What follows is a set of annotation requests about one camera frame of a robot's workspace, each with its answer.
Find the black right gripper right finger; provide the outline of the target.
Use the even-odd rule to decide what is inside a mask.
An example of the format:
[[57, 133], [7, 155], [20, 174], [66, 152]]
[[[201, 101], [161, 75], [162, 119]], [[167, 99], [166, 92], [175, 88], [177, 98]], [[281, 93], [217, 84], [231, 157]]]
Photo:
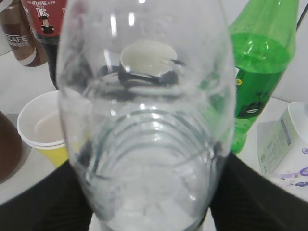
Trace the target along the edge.
[[218, 231], [306, 231], [308, 204], [270, 183], [234, 154], [210, 204]]

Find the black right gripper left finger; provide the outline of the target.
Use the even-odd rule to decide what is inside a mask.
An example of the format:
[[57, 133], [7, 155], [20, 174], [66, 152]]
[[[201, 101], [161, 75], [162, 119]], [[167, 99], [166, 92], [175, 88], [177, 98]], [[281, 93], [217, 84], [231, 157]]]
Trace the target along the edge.
[[0, 206], [2, 231], [87, 231], [92, 209], [68, 161]]

